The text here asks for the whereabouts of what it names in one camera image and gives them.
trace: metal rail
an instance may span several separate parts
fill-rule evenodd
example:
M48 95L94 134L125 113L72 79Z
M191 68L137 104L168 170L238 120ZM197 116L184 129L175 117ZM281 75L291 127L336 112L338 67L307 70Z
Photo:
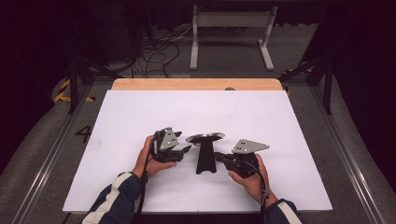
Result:
M33 208L35 207L35 203L38 200L38 197L41 194L41 191L45 187L47 180L50 177L50 173L58 160L58 157L61 153L62 146L64 144L64 140L69 133L69 130L77 117L78 111L81 109L82 103L84 99L88 96L88 93L91 90L91 86L83 86L82 91L78 97L79 104L77 105L75 111L68 115L64 125L62 126L54 144L52 145L47 158L45 159L43 165L40 168L40 171L37 173L35 177L35 181L30 187L26 197L24 198L20 209L15 215L12 223L26 223L28 217L32 213Z
M375 199L373 197L373 193L370 191L369 186L367 185L366 180L364 179L363 174L361 173L361 169L353 158L352 153L349 148L344 143L342 137L340 136L340 132L338 130L337 125L331 115L328 115L326 109L322 105L322 96L318 89L318 87L309 87L318 108L320 109L320 114L326 120L326 124L332 132L332 138L337 145L337 152L340 156L342 163L346 168L346 172L349 175L350 181L359 198L361 199L361 204L363 205L364 211L367 214L367 217L370 219L371 223L386 224L387 221L381 215L378 206L375 203Z

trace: metal stand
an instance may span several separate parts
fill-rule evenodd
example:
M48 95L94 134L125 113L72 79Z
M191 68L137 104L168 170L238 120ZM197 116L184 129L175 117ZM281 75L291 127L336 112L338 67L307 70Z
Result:
M326 75L324 82L323 105L326 112L330 115L332 113L330 110L330 100L332 95L332 57L328 56L325 58L318 58L312 62L304 63L285 76L278 78L278 80L280 82L284 82L299 75L312 66L312 72L306 79L306 83L308 86L317 86L323 76Z
M198 27L263 27L265 35L260 39L259 46L268 71L274 71L267 49L268 39L274 24L277 7L270 12L198 12L194 6L192 16L192 49L190 69L198 68Z
M186 139L186 142L201 144L196 174L200 174L203 171L210 171L214 174L217 171L213 142L222 139L224 136L224 133L203 133Z
M72 114L78 106L78 78L80 78L83 85L91 85L93 83L93 75L89 67L94 67L98 71L113 77L122 78L117 73L108 70L101 64L94 60L84 57L79 52L79 49L74 41L74 28L68 24L64 18L67 18L67 9L63 5L46 4L52 18L58 24L61 41L64 44L64 51L70 63L70 91L71 91L71 105L69 114Z

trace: person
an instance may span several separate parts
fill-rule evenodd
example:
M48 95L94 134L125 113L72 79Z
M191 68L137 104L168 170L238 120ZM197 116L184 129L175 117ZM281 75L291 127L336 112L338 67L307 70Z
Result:
M153 136L146 138L132 172L120 174L113 184L107 186L99 194L91 209L80 223L131 223L134 212L134 201L140 196L140 178L144 171L146 156L152 140ZM279 200L271 191L268 173L262 162L262 158L257 154L256 157L260 165L260 172L266 183L266 189L269 192L269 197L265 200L265 223L305 223L297 215L297 208L294 203L284 199ZM147 166L148 178L176 165L174 161L160 163L155 160L149 160ZM230 171L228 174L234 182L244 187L248 195L260 203L262 186L257 174L245 179L233 171Z

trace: wrist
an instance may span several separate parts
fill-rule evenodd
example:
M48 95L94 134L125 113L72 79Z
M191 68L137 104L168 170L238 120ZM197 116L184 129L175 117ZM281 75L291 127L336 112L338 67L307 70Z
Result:
M269 189L268 190L268 198L265 200L265 207L269 207L271 204L276 203L277 202L277 197L275 196L275 194Z
M139 169L134 168L134 169L132 170L132 174L136 175L137 178L141 179L141 178L142 178L143 171L140 171Z

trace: left hand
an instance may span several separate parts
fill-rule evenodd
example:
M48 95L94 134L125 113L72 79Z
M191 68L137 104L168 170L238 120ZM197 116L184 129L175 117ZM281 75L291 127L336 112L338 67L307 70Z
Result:
M140 150L139 156L137 157L136 165L134 166L134 169L132 172L141 178L145 166L145 161L146 157L149 153L149 146L151 144L151 141L154 139L154 136L149 136L146 138L145 145L143 146L142 150ZM175 167L177 164L174 161L166 162L166 163L161 163L158 161L155 161L152 159L151 154L148 155L148 177L152 177L156 175L158 172L161 170L166 170L171 167Z

